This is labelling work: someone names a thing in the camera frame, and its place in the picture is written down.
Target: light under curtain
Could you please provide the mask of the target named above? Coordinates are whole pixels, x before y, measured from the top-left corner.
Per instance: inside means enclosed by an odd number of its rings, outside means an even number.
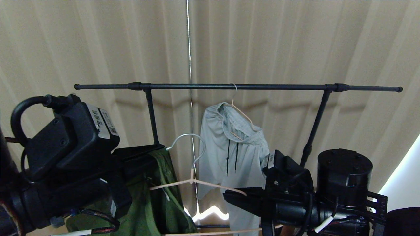
[[[76,92],[106,109],[119,147],[152,143],[145,95],[79,90],[74,84],[250,83],[403,86],[402,93],[330,96],[306,167],[317,155],[347,148],[370,158],[370,190],[378,192],[420,134],[420,7],[417,1],[0,1],[0,125],[20,101]],[[191,75],[189,44],[191,47]],[[206,107],[233,91],[154,90],[157,131],[169,145],[198,133]],[[270,150],[298,160],[321,92],[239,91],[235,105],[262,127]],[[53,118],[30,108],[24,130],[35,135]],[[198,154],[198,141],[195,143]],[[10,144],[18,161],[21,147]],[[190,139],[171,151],[178,179],[189,178]],[[195,191],[181,185],[185,208]],[[208,195],[200,212],[222,199]],[[46,229],[33,235],[48,235]]]

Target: black drawstring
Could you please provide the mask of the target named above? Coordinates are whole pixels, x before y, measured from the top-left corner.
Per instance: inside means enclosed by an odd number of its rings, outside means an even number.
[[[230,149],[230,147],[231,147],[231,140],[229,139],[229,142],[228,142],[228,158],[226,158],[226,161],[227,161],[227,168],[226,168],[226,175],[228,175],[229,176],[229,149]]]
[[[236,162],[238,161],[238,148],[239,148],[239,143],[236,143],[235,173],[236,173]]]

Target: hanger hook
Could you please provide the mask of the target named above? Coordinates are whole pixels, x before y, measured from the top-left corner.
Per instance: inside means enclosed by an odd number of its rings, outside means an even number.
[[[198,134],[183,134],[183,135],[180,135],[180,136],[178,136],[178,138],[176,138],[173,141],[173,143],[172,143],[172,145],[170,147],[167,147],[166,148],[166,151],[171,150],[173,148],[173,146],[175,145],[175,143],[178,141],[178,139],[180,139],[180,138],[182,138],[184,136],[187,136],[187,135],[189,135],[189,136],[195,136],[195,137],[199,138],[201,140],[201,142],[203,142],[203,151],[200,153],[200,155],[192,163],[191,169],[193,169],[194,168],[194,164],[198,161],[198,159],[200,159],[204,155],[204,152],[206,151],[206,143],[204,142],[204,139],[200,135],[198,135]]]
[[[234,97],[235,97],[236,93],[238,92],[238,87],[236,87],[236,84],[234,84],[234,83],[231,83],[231,84],[233,84],[235,86],[235,93],[232,96],[232,105],[233,105],[234,104]]]

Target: green fabric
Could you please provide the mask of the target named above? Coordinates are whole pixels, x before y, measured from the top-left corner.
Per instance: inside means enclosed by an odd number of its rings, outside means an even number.
[[[131,180],[127,187],[133,198],[130,210],[120,220],[120,229],[108,236],[160,236],[168,233],[196,233],[191,217],[184,212],[177,186],[149,191],[149,187],[176,182],[169,152],[150,152],[159,168],[149,170]],[[110,213],[109,201],[100,200],[86,207]],[[111,226],[100,218],[79,214],[66,221],[69,232]]]

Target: screw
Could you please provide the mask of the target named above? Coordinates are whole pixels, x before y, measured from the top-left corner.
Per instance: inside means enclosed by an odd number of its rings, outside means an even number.
[[[60,141],[60,146],[64,146],[67,143],[67,140],[65,139],[61,139]]]

